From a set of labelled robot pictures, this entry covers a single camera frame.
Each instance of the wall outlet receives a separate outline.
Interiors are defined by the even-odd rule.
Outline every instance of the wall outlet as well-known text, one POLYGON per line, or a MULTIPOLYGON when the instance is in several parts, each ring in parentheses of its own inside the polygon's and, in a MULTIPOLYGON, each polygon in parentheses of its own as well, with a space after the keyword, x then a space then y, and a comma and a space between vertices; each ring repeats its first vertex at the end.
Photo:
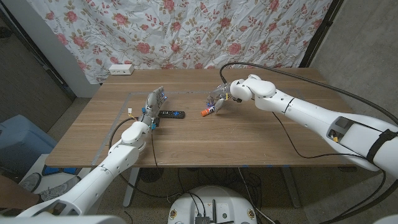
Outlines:
POLYGON ((112 75, 131 75, 134 71, 134 67, 131 64, 128 65, 111 65, 109 71, 112 75))

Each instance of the floral curtain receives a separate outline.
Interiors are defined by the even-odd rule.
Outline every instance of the floral curtain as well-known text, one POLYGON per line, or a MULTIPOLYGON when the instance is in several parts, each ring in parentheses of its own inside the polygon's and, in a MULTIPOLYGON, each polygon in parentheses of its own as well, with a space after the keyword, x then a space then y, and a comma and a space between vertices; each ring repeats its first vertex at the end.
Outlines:
POLYGON ((297 67, 331 0, 28 0, 90 83, 135 69, 297 67))

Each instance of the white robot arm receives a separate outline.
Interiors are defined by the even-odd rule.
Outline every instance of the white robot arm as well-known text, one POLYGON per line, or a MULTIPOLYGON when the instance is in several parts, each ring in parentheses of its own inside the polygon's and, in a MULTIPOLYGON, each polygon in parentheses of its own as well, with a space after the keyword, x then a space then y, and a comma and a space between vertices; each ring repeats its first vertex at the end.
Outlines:
POLYGON ((208 106, 218 111, 230 94, 234 99, 254 99, 260 110, 283 114, 317 133, 336 152, 372 171, 380 169, 398 178, 398 127, 380 119, 359 114, 340 113, 290 96, 257 75, 223 84, 208 97, 208 106))
POLYGON ((146 146, 144 136, 150 131, 166 99, 163 87, 149 94, 142 115, 122 133, 121 139, 110 148, 108 156, 99 166, 66 194, 30 207, 18 217, 46 216, 49 212, 57 215, 86 214, 112 180, 138 160, 139 152, 146 146))

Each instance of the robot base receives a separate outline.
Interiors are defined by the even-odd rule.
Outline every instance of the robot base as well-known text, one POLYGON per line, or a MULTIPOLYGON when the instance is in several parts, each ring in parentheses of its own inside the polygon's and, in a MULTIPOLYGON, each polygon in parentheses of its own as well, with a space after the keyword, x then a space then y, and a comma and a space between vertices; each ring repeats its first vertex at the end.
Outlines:
POLYGON ((172 205, 167 219, 168 224, 208 224, 208 223, 257 223, 253 206, 242 195, 226 187, 209 185, 201 186, 190 191, 202 199, 206 217, 203 216, 203 205, 199 198, 185 193, 172 205))

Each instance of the remote control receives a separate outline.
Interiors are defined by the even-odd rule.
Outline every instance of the remote control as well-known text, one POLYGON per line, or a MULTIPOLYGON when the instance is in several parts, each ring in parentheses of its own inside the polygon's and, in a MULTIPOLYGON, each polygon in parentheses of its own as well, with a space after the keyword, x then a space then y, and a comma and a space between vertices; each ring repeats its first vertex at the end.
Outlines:
POLYGON ((160 118, 178 118, 182 119, 185 117, 184 111, 159 111, 160 118))

